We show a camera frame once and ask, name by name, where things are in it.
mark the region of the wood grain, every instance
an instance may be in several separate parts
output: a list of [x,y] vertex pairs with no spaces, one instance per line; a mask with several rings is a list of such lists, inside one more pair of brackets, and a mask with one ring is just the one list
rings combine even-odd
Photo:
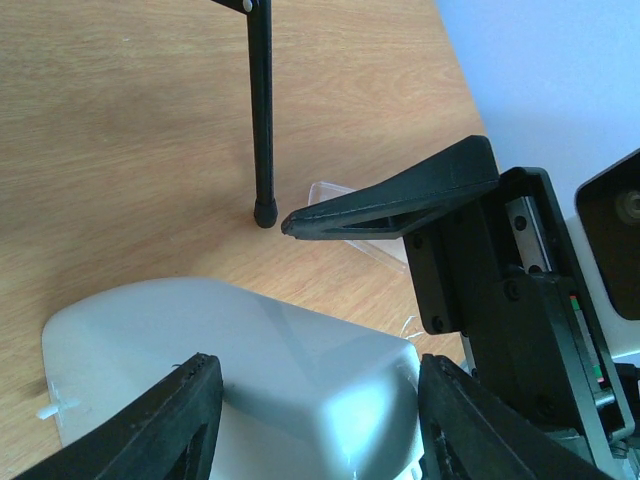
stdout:
[[[276,193],[360,188],[482,126],[424,0],[275,0]],[[246,26],[204,0],[4,2],[0,16],[0,478],[59,448],[47,318],[139,280],[213,276],[399,334],[408,275],[251,216]],[[455,337],[417,337],[461,358]]]

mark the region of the black plastic part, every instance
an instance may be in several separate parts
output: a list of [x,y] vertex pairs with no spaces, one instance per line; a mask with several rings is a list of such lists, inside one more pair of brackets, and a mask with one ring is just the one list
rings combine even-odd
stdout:
[[640,150],[581,186],[576,210],[611,305],[640,320]]
[[470,136],[382,183],[291,213],[282,232],[302,240],[399,238],[494,189],[498,178],[489,141]]
[[[552,273],[523,269],[506,214],[506,204],[521,197],[532,199],[540,214]],[[416,236],[424,239],[420,249]],[[587,459],[613,474],[609,443],[630,435],[634,421],[546,172],[506,172],[499,188],[405,236],[405,246],[424,328],[464,330],[485,388],[536,425],[574,429],[587,440]],[[572,295],[580,301],[602,384]],[[615,401],[598,409],[594,398],[603,389]]]
[[110,420],[17,480],[207,480],[222,411],[222,373],[198,353]]
[[620,377],[620,383],[624,390],[624,395],[629,402],[629,408],[636,422],[636,429],[633,434],[627,438],[629,446],[640,448],[640,390],[638,390],[638,382],[640,381],[640,369],[631,363],[616,363],[616,371]]
[[424,355],[418,385],[424,478],[607,480],[446,357]]
[[213,0],[247,16],[253,156],[256,171],[256,203],[253,216],[258,226],[273,227],[278,217],[273,174],[273,80],[270,0]]
[[256,223],[261,228],[271,228],[276,224],[278,220],[278,206],[275,200],[268,205],[263,205],[256,200],[256,205],[253,210],[253,216],[256,219]]

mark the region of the white wall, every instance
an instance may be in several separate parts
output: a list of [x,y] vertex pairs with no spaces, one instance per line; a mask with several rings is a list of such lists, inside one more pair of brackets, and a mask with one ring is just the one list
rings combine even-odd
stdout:
[[544,166],[572,214],[640,148],[640,1],[436,3],[502,169]]

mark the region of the rubber tip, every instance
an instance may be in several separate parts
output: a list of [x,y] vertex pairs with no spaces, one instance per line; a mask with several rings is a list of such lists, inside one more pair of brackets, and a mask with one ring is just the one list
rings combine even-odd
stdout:
[[278,206],[274,200],[268,205],[260,203],[256,200],[256,206],[253,210],[253,218],[261,228],[271,228],[278,220]]

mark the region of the clear plastic piece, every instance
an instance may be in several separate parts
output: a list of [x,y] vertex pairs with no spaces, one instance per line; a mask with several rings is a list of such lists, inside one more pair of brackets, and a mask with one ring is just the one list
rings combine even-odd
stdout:
[[[332,198],[346,195],[354,189],[334,185],[329,182],[316,182],[311,185],[309,191],[309,205],[324,202]],[[401,238],[396,240],[345,240],[349,245],[356,247],[361,252],[372,256],[388,267],[400,273],[406,273],[408,269],[407,254]]]

